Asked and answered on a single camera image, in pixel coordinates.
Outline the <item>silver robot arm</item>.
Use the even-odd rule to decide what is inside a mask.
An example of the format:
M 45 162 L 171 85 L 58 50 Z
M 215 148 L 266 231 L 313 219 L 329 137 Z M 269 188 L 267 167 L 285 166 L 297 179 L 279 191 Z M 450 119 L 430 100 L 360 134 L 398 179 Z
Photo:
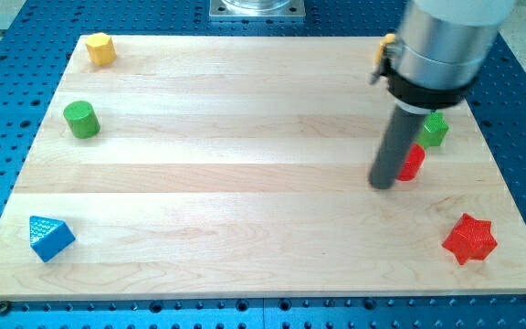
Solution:
M 514 0 L 410 0 L 397 30 L 375 56 L 370 82 L 387 78 L 396 104 L 427 114 L 460 103 Z

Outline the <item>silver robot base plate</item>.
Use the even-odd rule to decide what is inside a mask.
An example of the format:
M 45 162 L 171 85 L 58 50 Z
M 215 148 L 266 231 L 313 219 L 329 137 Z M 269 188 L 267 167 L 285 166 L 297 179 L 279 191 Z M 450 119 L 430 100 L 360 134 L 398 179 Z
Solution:
M 214 19 L 233 18 L 303 18 L 304 0 L 211 0 L 209 16 Z

